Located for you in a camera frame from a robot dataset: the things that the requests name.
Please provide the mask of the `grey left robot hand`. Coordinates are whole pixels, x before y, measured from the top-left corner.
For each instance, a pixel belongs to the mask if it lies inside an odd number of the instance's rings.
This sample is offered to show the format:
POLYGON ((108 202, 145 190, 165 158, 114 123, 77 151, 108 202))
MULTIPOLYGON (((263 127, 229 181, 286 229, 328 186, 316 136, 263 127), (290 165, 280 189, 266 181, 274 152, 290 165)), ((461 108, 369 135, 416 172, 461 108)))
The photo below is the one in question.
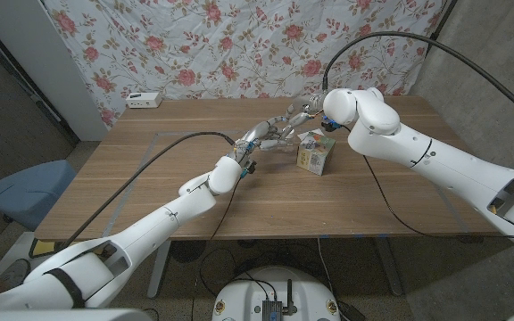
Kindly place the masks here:
POLYGON ((289 125, 283 129, 276 126, 278 122, 284 121, 287 121, 286 117, 277 116, 258 123, 235 141, 234 149, 228 157, 243 165, 255 149, 272 151, 288 146, 294 137, 294 130, 289 125))

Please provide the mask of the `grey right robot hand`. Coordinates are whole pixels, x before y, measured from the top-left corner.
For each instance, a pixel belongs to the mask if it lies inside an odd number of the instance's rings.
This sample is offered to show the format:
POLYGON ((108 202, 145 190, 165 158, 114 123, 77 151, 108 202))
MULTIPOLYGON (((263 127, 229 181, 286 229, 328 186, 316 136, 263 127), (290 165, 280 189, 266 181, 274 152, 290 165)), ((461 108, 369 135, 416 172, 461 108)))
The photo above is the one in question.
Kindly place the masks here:
POLYGON ((295 97, 286 110, 287 125, 282 130, 281 138, 286 139, 295 128, 321 114, 325 97, 326 94, 295 97))

